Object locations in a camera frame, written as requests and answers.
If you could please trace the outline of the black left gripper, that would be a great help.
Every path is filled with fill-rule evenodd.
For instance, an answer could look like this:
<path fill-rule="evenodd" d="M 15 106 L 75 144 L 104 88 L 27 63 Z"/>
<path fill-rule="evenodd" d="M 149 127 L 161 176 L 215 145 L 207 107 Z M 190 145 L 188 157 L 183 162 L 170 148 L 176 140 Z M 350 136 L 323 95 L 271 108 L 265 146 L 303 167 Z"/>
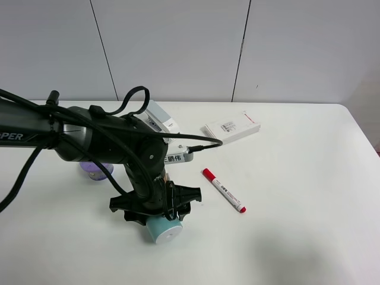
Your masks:
<path fill-rule="evenodd" d="M 122 196 L 112 198 L 109 208 L 124 211 L 124 220 L 146 224 L 149 216 L 177 216 L 183 220 L 191 212 L 191 202 L 201 202 L 200 188 L 174 184 L 158 179 L 154 182 L 153 196 L 147 202 L 133 201 Z"/>

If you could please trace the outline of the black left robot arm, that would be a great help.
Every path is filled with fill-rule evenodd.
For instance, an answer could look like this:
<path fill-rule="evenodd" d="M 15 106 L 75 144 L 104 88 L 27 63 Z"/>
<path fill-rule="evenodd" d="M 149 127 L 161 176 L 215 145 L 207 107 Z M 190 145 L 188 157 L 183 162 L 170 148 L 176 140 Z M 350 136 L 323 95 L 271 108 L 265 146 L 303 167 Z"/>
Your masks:
<path fill-rule="evenodd" d="M 2 97 L 1 145 L 33 150 L 1 208 L 17 196 L 44 149 L 56 151 L 68 162 L 98 166 L 118 192 L 110 200 L 111 211 L 122 210 L 128 221 L 143 225 L 153 216 L 183 219 L 191 211 L 191 202 L 202 200 L 199 188 L 166 178 L 168 145 L 134 115 L 117 117 L 98 106 L 64 108 L 54 102 L 38 105 Z"/>

